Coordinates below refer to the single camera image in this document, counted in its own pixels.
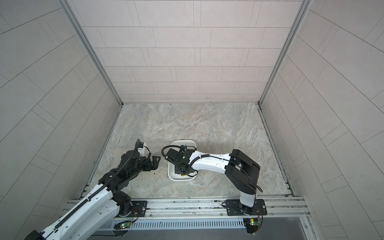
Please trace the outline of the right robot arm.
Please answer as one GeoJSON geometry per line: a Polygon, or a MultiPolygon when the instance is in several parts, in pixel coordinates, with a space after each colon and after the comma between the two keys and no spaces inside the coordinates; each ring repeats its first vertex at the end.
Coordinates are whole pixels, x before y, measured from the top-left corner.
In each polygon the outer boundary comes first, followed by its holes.
{"type": "Polygon", "coordinates": [[[199,152],[193,146],[169,145],[161,153],[181,176],[194,178],[199,171],[224,174],[240,191],[242,208],[254,208],[261,167],[242,151],[234,149],[229,154],[216,155],[199,152]]]}

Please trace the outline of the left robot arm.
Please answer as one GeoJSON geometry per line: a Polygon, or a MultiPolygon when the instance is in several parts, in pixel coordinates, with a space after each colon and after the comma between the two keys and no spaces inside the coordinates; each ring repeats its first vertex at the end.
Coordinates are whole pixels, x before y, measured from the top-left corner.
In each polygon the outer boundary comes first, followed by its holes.
{"type": "Polygon", "coordinates": [[[26,239],[86,240],[115,217],[132,218],[133,224],[145,215],[146,202],[132,203],[122,189],[139,173],[156,170],[160,160],[159,156],[141,156],[137,150],[126,152],[119,166],[107,172],[68,213],[40,232],[33,230],[26,239]]]}

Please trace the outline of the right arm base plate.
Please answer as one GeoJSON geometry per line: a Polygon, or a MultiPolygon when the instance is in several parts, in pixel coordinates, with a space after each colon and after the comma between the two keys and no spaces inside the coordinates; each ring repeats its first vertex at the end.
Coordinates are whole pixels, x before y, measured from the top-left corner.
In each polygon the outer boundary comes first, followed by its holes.
{"type": "Polygon", "coordinates": [[[222,206],[227,210],[228,216],[265,216],[268,214],[263,199],[255,199],[252,207],[241,204],[240,200],[226,200],[222,206]]]}

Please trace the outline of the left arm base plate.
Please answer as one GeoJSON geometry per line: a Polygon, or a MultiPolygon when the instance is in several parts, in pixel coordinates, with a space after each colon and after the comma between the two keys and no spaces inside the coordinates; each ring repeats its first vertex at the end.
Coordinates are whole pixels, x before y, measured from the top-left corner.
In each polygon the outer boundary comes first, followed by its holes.
{"type": "Polygon", "coordinates": [[[120,218],[141,218],[145,216],[147,201],[130,201],[120,206],[118,216],[120,218]]]}

